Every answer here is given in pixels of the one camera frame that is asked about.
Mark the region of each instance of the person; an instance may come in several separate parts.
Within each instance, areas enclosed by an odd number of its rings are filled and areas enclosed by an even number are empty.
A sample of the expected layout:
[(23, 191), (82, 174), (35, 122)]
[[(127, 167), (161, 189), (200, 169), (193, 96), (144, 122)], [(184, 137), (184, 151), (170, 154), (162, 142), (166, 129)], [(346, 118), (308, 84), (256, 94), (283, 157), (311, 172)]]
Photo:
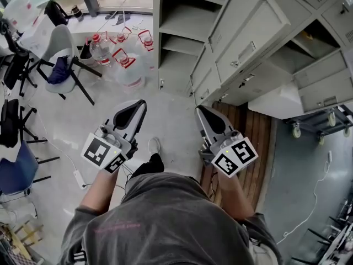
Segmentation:
[(237, 176), (218, 173), (220, 208), (193, 178), (164, 172), (157, 138), (148, 150), (150, 161), (110, 211), (118, 171), (98, 173), (66, 229), (59, 264), (282, 264)]

